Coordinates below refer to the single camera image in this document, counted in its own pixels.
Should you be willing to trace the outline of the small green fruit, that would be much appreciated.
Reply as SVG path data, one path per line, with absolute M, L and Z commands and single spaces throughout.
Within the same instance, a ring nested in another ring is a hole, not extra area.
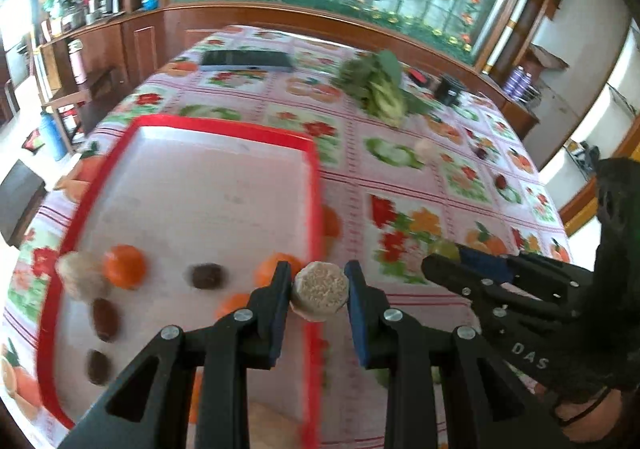
M 430 247 L 430 254 L 448 258 L 456 263 L 460 261 L 460 251 L 457 244 L 445 239 L 435 240 Z

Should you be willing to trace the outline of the dark red jujube date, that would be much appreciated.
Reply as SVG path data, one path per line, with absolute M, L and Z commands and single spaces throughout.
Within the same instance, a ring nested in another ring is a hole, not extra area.
M 94 333 L 103 342 L 116 339 L 119 328 L 119 313 L 115 305 L 108 299 L 95 299 L 91 306 Z

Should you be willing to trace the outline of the small orange tangerine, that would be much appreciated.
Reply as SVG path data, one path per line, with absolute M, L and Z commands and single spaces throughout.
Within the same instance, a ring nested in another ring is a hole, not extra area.
M 226 297 L 217 307 L 215 311 L 215 320 L 218 321 L 238 309 L 245 308 L 250 300 L 248 293 L 235 293 Z

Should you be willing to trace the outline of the red jujube date far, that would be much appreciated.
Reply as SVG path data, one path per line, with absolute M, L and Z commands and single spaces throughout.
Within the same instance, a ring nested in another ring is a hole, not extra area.
M 506 177 L 503 175 L 498 175 L 495 177 L 495 186 L 498 189 L 506 189 L 508 187 L 508 182 L 506 181 Z

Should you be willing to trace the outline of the dark date on tray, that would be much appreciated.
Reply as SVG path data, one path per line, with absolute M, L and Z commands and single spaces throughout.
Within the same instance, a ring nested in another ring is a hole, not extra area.
M 227 282 L 227 270 L 218 264 L 194 265 L 189 271 L 190 283 L 199 290 L 217 290 Z

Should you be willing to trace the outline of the orange tangerine on tray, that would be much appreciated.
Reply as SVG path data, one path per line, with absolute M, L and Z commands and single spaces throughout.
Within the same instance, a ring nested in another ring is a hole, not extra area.
M 297 257 L 285 253 L 273 253 L 256 268 L 254 272 L 256 287 L 268 287 L 279 263 L 290 265 L 292 277 L 295 277 L 303 268 L 302 262 Z
M 124 290 L 135 290 L 143 282 L 148 267 L 143 253 L 129 244 L 118 244 L 103 256 L 105 278 Z

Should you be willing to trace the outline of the floral plastic tablecloth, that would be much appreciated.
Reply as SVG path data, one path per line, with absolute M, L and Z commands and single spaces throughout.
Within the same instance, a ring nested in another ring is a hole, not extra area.
M 209 50 L 277 50 L 292 72 L 201 71 Z M 154 73 L 104 117 L 82 147 L 79 175 L 91 157 L 112 149 L 137 116 L 155 113 L 239 120 L 314 139 L 322 178 L 323 253 L 350 258 L 385 283 L 395 303 L 439 328 L 472 319 L 462 299 L 418 279 L 418 258 L 437 239 L 491 254 L 537 253 L 570 259 L 567 236 L 552 198 L 503 112 L 482 94 L 453 108 L 429 89 L 404 80 L 425 101 L 425 115 L 391 128 L 359 109 L 331 84 L 358 50 L 333 42 L 251 26 L 228 26 Z M 422 164 L 413 146 L 428 139 L 439 159 Z M 481 160 L 476 148 L 484 148 Z M 495 177 L 506 177 L 498 189 Z

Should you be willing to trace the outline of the red rimmed white tray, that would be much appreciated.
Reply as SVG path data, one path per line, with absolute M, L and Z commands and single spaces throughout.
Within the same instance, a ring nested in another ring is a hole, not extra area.
M 119 244 L 137 247 L 146 276 L 137 290 L 111 287 L 120 327 L 101 343 L 90 305 L 75 301 L 57 273 L 42 308 L 36 369 L 43 406 L 72 429 L 105 387 L 89 383 L 89 349 L 122 371 L 165 325 L 211 325 L 229 296 L 256 287 L 273 253 L 320 256 L 319 160 L 311 138 L 256 124 L 156 114 L 135 118 L 106 154 L 60 246 L 102 261 Z M 221 290 L 197 290 L 191 266 L 227 271 Z M 319 327 L 286 319 L 271 371 L 250 370 L 250 399 L 301 424 L 300 445 L 319 448 Z

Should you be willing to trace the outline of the black cylindrical device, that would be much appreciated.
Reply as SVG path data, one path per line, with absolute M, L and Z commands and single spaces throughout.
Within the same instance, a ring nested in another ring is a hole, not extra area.
M 466 86 L 459 79 L 448 74 L 442 74 L 434 90 L 433 97 L 439 103 L 446 106 L 460 104 L 460 97 L 466 91 Z

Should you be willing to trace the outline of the red black small box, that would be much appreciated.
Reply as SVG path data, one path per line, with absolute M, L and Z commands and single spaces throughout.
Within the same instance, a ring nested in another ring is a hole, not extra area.
M 407 75 L 411 82 L 416 86 L 426 88 L 428 85 L 430 85 L 430 79 L 428 78 L 428 76 L 416 70 L 415 68 L 409 68 L 409 70 L 407 71 Z

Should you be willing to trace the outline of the green leafy vegetable bunch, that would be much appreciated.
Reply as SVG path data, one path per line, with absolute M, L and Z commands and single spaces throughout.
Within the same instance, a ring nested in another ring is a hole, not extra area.
M 425 115 L 425 101 L 401 87 L 402 68 L 390 50 L 367 52 L 343 62 L 331 84 L 372 118 L 401 128 L 408 115 Z

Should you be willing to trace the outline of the dark wooden stool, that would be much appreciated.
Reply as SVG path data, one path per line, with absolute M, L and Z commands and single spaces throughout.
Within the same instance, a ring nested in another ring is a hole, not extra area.
M 44 180 L 17 160 L 1 183 L 1 235 L 9 247 L 21 245 L 46 194 Z

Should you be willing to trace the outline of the blue water jug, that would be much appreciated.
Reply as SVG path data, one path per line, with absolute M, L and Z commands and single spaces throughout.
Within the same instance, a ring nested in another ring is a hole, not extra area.
M 55 162 L 61 161 L 67 154 L 66 146 L 56 127 L 53 115 L 46 110 L 42 110 L 40 113 L 39 132 L 44 144 L 49 148 L 53 160 Z

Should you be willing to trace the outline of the pink thermos bottle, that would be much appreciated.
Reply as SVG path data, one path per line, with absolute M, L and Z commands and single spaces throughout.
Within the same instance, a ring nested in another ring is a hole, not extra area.
M 83 84 L 87 80 L 87 73 L 82 60 L 84 45 L 79 39 L 73 39 L 67 44 L 67 48 L 74 79 L 78 85 Z

